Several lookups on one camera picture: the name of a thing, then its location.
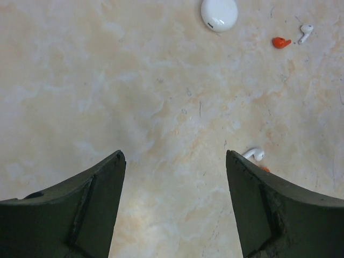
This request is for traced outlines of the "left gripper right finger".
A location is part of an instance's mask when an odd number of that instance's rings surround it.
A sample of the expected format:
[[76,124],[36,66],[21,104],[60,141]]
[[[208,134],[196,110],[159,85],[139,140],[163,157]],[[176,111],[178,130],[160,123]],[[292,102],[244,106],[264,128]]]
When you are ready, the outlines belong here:
[[295,185],[233,150],[226,170],[243,257],[343,257],[343,200]]

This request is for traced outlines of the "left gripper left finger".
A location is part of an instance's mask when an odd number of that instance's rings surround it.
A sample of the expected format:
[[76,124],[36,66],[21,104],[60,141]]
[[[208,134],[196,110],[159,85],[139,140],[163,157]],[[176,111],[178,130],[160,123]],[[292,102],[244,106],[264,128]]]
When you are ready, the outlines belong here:
[[108,257],[125,170],[118,150],[52,187],[1,201],[1,257]]

